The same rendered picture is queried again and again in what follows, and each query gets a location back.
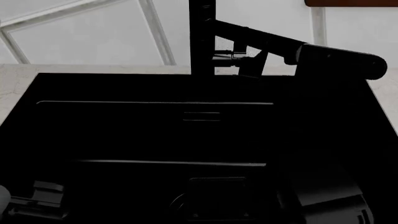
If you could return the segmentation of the black sink faucet with spout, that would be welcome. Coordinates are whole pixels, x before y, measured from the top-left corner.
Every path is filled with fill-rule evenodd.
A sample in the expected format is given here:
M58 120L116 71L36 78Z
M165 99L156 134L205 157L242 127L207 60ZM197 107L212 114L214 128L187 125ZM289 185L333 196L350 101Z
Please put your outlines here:
M216 19L216 0L188 0L192 75L213 76L216 67L238 67L238 74L260 77L269 54L297 67L295 76L328 74L378 80L386 61L365 54L309 44Z

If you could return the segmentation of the black kitchen sink basin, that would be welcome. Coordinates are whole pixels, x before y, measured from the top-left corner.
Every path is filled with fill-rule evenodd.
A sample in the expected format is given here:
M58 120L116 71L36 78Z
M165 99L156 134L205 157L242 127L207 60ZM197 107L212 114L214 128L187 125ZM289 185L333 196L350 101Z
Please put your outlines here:
M250 223L284 224L280 179L349 175L398 224L398 135L352 76L38 74L0 125L0 185L64 187L58 224L179 224L195 177L245 177Z

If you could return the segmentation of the square black sink drain cover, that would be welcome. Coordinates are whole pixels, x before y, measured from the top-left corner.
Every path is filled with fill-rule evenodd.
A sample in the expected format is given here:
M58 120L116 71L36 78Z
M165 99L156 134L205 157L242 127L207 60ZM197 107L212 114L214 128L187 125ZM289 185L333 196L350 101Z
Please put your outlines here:
M195 177L169 205L169 217L179 224L250 223L256 220L245 177Z

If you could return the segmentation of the brown wooden shelf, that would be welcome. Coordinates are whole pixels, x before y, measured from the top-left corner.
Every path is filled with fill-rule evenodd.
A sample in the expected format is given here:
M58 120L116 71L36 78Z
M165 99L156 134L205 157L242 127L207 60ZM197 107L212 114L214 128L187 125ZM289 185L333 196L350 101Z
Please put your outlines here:
M304 0L308 7L398 7L398 0Z

